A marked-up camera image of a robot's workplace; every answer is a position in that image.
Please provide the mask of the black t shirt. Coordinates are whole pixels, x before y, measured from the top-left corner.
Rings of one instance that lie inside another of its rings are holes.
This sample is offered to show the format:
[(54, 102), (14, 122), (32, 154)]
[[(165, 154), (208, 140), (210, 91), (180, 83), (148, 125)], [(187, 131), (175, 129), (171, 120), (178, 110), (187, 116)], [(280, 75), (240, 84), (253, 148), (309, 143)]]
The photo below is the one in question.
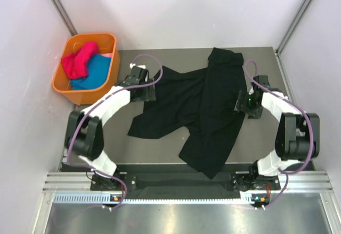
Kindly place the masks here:
[(234, 112), (239, 92), (247, 88), (241, 53), (213, 48), (206, 68), (180, 73), (166, 66), (155, 74), (156, 100), (144, 103), (128, 135), (160, 139), (181, 127), (189, 137), (179, 158), (213, 179), (228, 159), (244, 113)]

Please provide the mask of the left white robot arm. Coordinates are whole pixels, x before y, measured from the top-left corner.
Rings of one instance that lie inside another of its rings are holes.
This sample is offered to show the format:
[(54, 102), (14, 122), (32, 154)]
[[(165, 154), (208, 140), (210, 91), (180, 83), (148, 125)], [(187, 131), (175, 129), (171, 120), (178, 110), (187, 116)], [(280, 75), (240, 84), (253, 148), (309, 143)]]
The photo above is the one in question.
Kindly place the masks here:
[(131, 102), (154, 101), (154, 79), (145, 65), (130, 64), (131, 73), (93, 105), (70, 113), (64, 146), (94, 173), (92, 182), (105, 190), (119, 187), (121, 177), (117, 165), (104, 150), (103, 127), (118, 110)]

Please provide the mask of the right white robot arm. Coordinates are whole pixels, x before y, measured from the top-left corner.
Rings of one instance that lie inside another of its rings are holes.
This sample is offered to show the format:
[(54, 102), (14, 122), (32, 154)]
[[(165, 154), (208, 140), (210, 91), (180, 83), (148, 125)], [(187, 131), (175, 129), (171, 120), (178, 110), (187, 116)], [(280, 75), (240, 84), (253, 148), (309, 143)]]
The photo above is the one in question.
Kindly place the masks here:
[(274, 149), (249, 167), (248, 174), (233, 175), (234, 185), (248, 190), (263, 189), (278, 181), (281, 170), (309, 162), (320, 152), (320, 118), (317, 114), (297, 109), (277, 88), (271, 88), (267, 75), (252, 79), (249, 92), (238, 94), (234, 113), (244, 113), (250, 119), (259, 119), (264, 109), (278, 121)]

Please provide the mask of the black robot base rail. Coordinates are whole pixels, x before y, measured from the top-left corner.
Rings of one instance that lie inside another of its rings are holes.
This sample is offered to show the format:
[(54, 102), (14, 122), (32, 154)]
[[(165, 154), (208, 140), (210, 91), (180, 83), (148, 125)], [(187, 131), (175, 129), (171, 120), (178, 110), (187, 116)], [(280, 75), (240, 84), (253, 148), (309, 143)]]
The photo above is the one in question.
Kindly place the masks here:
[[(280, 190), (280, 176), (261, 177), (250, 173), (248, 163), (225, 164), (209, 179), (186, 164), (120, 164), (115, 176), (128, 187), (129, 198), (224, 198), (241, 191), (260, 191), (269, 195)], [(63, 166), (58, 190), (117, 191), (120, 183), (98, 176), (83, 167)]]

